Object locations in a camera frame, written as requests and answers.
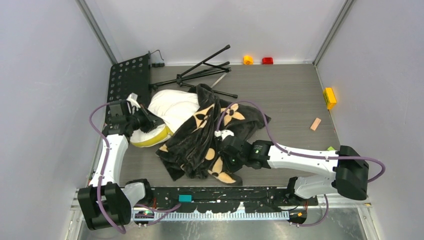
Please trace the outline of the white pillow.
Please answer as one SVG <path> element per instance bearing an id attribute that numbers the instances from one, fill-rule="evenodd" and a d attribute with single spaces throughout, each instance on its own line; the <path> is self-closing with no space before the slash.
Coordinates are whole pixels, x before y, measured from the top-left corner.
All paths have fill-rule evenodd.
<path id="1" fill-rule="evenodd" d="M 160 90 L 151 98 L 148 110 L 163 123 L 148 133 L 136 130 L 130 137 L 135 147 L 147 148 L 164 143 L 200 108 L 196 93 Z"/>

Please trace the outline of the black floral pillowcase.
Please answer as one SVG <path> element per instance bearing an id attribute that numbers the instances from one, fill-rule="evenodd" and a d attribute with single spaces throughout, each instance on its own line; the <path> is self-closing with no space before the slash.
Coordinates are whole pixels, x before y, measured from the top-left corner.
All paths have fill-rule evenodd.
<path id="1" fill-rule="evenodd" d="M 203 83 L 189 92 L 196 94 L 199 106 L 156 151 L 156 155 L 173 181 L 183 176 L 190 179 L 212 176 L 226 185 L 242 186 L 242 178 L 225 167 L 224 161 L 228 157 L 219 152 L 214 132 L 230 130 L 235 136 L 248 140 L 271 118 L 252 106 L 220 99 Z"/>

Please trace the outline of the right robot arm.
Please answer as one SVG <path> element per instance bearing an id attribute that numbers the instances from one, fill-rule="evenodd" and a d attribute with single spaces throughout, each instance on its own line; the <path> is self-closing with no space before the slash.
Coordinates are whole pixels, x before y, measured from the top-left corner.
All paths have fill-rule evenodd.
<path id="1" fill-rule="evenodd" d="M 271 141 L 249 143 L 239 137 L 219 136 L 218 149 L 224 168 L 231 173 L 247 166 L 253 169 L 294 169 L 309 172 L 309 177 L 291 177 L 285 198 L 299 205 L 317 195 L 334 194 L 357 201 L 367 198 L 369 164 L 354 159 L 357 153 L 349 146 L 340 150 L 317 151 L 289 148 Z"/>

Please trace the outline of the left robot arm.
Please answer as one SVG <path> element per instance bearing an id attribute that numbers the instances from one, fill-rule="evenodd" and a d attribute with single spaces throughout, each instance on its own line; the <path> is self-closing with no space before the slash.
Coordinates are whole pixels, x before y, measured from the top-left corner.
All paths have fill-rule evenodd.
<path id="1" fill-rule="evenodd" d="M 88 186 L 79 189 L 77 200 L 87 227 L 94 230 L 114 228 L 125 234 L 136 204 L 148 207 L 154 194 L 147 179 L 131 180 L 121 187 L 120 173 L 129 141 L 137 130 L 153 130 L 159 118 L 133 99 L 121 99 L 105 103 L 95 109 L 108 107 L 111 118 L 103 129 L 93 121 L 91 127 L 102 140 L 97 169 Z"/>

